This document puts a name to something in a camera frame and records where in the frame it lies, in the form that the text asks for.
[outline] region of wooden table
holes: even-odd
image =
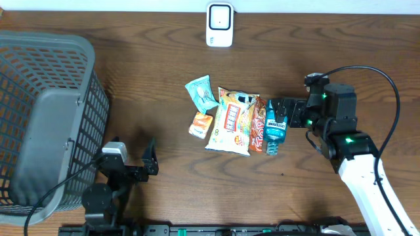
[[[420,16],[238,13],[227,49],[205,44],[205,14],[5,12],[0,28],[76,34],[93,44],[96,72],[112,101],[106,141],[120,136],[131,164],[139,165],[147,141],[157,140],[159,175],[133,190],[126,210],[143,222],[276,224],[324,216],[362,222],[350,191],[305,140],[304,129],[289,129],[275,157],[205,151],[209,137],[187,131],[196,107],[184,85],[209,74],[215,96],[221,86],[264,99],[305,97],[309,73],[351,64],[383,69],[402,100],[384,165],[420,227]],[[358,128],[379,147],[394,118],[389,84],[369,71],[331,79],[355,86]],[[30,235],[56,235],[61,225],[82,224],[83,214],[82,208],[56,213],[31,226]],[[22,234],[21,227],[0,230]]]

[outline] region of chip bag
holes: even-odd
[[[249,149],[256,152],[263,152],[266,105],[266,101],[257,97],[249,135]]]
[[[219,87],[219,107],[209,144],[215,151],[249,156],[249,133],[257,94],[230,92]]]
[[[186,84],[185,88],[190,93],[192,101],[202,114],[205,114],[208,109],[219,105],[219,103],[215,101],[215,97],[211,92],[210,76],[206,75],[201,78],[194,79]]]

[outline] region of snack bag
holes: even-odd
[[[259,95],[230,92],[219,87],[215,127],[206,149],[249,156],[249,132],[257,96]]]
[[[208,75],[198,79],[194,79],[185,85],[186,90],[190,93],[191,99],[196,105],[199,112],[205,114],[208,109],[217,106],[210,87],[210,77]]]
[[[251,124],[251,134],[249,135],[249,149],[256,152],[263,152],[266,105],[266,101],[257,97]]]
[[[197,112],[188,132],[197,138],[204,139],[212,121],[212,116]]]

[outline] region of white wall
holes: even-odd
[[[0,0],[5,10],[205,12],[209,0]],[[227,0],[237,12],[420,14],[419,0]]]

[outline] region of blue mouthwash bottle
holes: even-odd
[[[278,145],[286,139],[287,117],[283,123],[277,123],[271,100],[267,102],[267,115],[264,126],[264,140],[267,141],[267,154],[277,155]]]

